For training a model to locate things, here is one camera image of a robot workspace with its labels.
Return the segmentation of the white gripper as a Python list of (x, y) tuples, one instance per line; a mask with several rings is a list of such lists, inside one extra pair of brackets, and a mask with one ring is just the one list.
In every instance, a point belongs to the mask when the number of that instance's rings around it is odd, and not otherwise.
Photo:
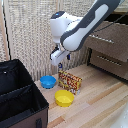
[(59, 71), (63, 70), (63, 64), (60, 63), (67, 56), (67, 60), (71, 60), (71, 54), (67, 50), (60, 50), (58, 46), (50, 54), (51, 64), (54, 66), (58, 65)]

